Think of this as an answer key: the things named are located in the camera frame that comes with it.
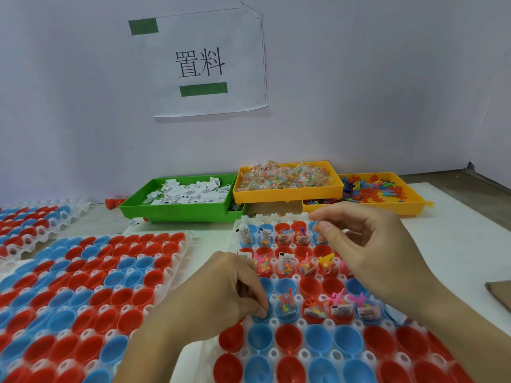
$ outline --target person's right hand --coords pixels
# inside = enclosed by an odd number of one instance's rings
[[[309,217],[362,285],[403,313],[413,317],[442,288],[395,213],[340,202]]]

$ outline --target hand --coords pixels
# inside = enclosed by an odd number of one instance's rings
[[[162,305],[160,316],[180,316],[187,344],[210,339],[247,315],[265,318],[268,298],[253,260],[217,251]]]
[[[322,220],[314,226],[318,238],[328,241],[367,290],[403,313],[413,317],[442,288],[395,213],[341,202],[309,217]]]

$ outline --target person's left hand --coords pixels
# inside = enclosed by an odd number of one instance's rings
[[[166,317],[163,320],[178,320],[184,342],[190,343],[210,339],[247,315],[265,318],[267,309],[253,260],[217,251],[154,313]]]

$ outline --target forearm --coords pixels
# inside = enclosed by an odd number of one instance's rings
[[[417,316],[476,383],[509,382],[511,337],[443,285]]]
[[[170,381],[186,341],[181,320],[176,318],[175,314],[161,313],[151,312],[144,324],[135,332],[113,383]]]

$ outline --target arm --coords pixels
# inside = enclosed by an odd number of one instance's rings
[[[183,347],[210,339],[268,299],[251,259],[216,252],[171,292],[135,332],[113,383],[168,383]]]
[[[511,338],[438,281],[396,214],[342,202],[310,218],[371,293],[428,328],[476,383],[508,381]]]

